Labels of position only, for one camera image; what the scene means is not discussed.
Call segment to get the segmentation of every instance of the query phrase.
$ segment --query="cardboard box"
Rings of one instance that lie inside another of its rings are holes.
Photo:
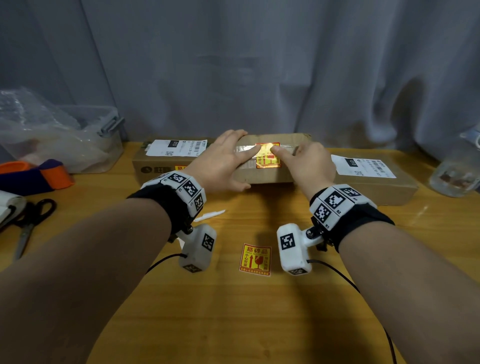
[[[181,170],[188,166],[193,157],[150,157],[145,154],[145,148],[155,139],[171,140],[177,137],[160,136],[146,141],[133,157],[133,167],[137,181],[140,184],[172,170]],[[298,145],[310,140],[310,135],[293,134],[265,134],[247,135],[239,140],[236,150],[249,149],[257,143],[265,144],[263,150],[251,160],[241,165],[235,172],[234,178],[240,182],[252,184],[292,182],[288,168],[267,151],[271,143],[279,143],[290,152],[295,152]],[[182,137],[182,140],[207,140],[208,145],[215,141],[208,137]],[[395,178],[363,177],[338,174],[335,183],[347,183],[362,194],[369,197],[377,205],[400,206],[407,203],[418,190],[417,183],[408,174],[403,172],[391,158],[382,150],[336,149],[335,155],[345,158],[366,158],[381,160],[395,175]]]

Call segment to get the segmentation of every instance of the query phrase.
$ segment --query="person's left hand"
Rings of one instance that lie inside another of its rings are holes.
[[[207,193],[224,190],[242,192],[250,188],[248,183],[238,182],[232,177],[240,164],[260,151],[261,146],[258,145],[234,152],[238,140],[247,134],[244,130],[227,130],[182,172],[194,177]]]

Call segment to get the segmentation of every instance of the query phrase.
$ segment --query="barcode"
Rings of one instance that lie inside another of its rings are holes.
[[[373,163],[373,165],[374,165],[375,167],[377,167],[377,169],[378,169],[380,172],[385,173],[385,171],[383,170],[383,168],[380,166],[380,164],[379,164],[376,160],[373,160],[372,163]]]

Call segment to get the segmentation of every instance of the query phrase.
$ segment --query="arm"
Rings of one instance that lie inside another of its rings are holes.
[[[245,134],[225,132],[184,172],[208,193],[249,188],[231,177],[260,149],[234,153]],[[160,205],[132,198],[81,221],[1,272],[2,362],[85,363],[170,230]]]
[[[335,165],[319,143],[296,156],[273,147],[310,200],[333,185]],[[408,363],[476,363],[480,286],[393,225],[371,222],[348,234],[340,256],[365,301]]]

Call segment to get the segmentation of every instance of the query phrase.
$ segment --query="wooden table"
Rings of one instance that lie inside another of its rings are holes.
[[[139,145],[127,143],[108,173],[76,175],[71,188],[29,197],[48,196],[59,207],[34,230],[26,253],[135,191],[131,158]],[[380,210],[480,281],[480,195],[441,196],[425,187],[432,160],[388,153],[421,186],[407,205]],[[243,194],[208,196],[204,212],[222,209],[225,214],[208,220],[218,233],[209,269],[191,274],[176,258],[155,268],[107,325],[89,364],[391,362],[381,325],[341,277],[323,266],[301,277],[282,271],[277,228],[289,222],[301,229],[310,225],[308,203],[299,191],[291,184],[258,185]],[[0,269],[11,263],[19,233],[11,226],[0,235]],[[272,247],[272,276],[239,271],[244,243]],[[177,242],[167,244],[159,257],[178,252]],[[333,249],[313,249],[311,257],[347,274]]]

